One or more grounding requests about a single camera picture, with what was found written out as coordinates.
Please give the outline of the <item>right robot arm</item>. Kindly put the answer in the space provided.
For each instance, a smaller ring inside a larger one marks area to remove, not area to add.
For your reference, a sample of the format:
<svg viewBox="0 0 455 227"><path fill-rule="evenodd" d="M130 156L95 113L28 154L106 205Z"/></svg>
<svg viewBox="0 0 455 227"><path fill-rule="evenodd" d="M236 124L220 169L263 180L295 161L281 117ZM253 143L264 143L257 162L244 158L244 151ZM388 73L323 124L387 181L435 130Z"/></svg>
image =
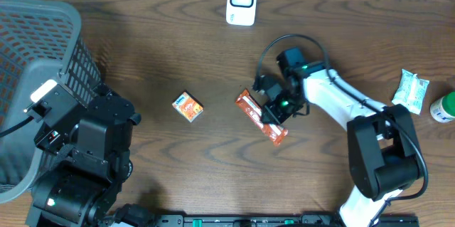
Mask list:
<svg viewBox="0 0 455 227"><path fill-rule="evenodd" d="M339 226L379 226L392 201L418 179L427 179L409 110L372 100L323 61L308 62L297 48L282 51L277 65L286 81L257 73L254 90L267 96L262 121L281 125L310 105L320 107L346 132L354 187L340 207Z"/></svg>

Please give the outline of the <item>green lid jar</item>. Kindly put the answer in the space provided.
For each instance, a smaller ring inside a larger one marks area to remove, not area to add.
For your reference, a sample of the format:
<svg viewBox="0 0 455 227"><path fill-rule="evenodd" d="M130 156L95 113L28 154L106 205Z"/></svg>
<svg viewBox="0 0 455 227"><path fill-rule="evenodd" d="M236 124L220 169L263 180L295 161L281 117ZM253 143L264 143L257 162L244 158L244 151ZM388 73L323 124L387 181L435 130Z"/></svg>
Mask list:
<svg viewBox="0 0 455 227"><path fill-rule="evenodd" d="M440 123L451 122L454 120L454 96L455 92L451 92L431 104L430 113L434 120Z"/></svg>

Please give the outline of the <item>orange tissue box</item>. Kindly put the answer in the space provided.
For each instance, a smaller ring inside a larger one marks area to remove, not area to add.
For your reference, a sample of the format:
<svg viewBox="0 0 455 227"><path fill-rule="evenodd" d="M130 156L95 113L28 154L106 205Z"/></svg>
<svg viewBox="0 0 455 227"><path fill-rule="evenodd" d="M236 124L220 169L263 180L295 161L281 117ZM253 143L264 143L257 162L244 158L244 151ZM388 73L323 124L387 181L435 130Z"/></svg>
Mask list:
<svg viewBox="0 0 455 227"><path fill-rule="evenodd" d="M187 92L179 95L172 106L189 122L194 121L203 112L203 106Z"/></svg>

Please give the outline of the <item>teal snack pack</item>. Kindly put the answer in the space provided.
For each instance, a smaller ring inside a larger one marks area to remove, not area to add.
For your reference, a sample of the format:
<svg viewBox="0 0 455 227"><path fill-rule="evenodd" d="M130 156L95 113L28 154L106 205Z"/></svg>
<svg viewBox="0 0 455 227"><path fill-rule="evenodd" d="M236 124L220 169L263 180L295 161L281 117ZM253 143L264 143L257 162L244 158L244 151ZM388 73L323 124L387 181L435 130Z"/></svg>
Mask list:
<svg viewBox="0 0 455 227"><path fill-rule="evenodd" d="M422 111L428 85L428 80L418 78L417 74L402 69L400 84L392 99L392 103L394 105L401 104L411 113L419 115Z"/></svg>

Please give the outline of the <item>orange candy bar wrapper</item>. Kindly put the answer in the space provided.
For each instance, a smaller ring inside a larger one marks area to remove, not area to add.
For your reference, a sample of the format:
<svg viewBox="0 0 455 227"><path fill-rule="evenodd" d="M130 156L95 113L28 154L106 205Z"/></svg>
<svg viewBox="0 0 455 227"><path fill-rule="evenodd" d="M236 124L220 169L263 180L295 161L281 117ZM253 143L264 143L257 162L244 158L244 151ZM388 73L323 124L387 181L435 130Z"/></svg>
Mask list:
<svg viewBox="0 0 455 227"><path fill-rule="evenodd" d="M261 121L262 110L251 97L248 89L244 89L237 97L235 104L254 122L254 124L278 147L288 135L288 130L280 125L264 124Z"/></svg>

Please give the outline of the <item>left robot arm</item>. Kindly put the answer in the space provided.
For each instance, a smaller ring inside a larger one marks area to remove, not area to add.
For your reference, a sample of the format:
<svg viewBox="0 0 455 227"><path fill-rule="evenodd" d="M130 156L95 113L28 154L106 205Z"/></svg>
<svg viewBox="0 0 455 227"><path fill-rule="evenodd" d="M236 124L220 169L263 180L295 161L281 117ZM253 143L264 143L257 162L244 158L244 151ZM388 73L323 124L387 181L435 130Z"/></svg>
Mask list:
<svg viewBox="0 0 455 227"><path fill-rule="evenodd" d="M33 185L27 226L97 226L132 173L133 104L103 87L87 105L56 85L29 107L36 148L53 157Z"/></svg>

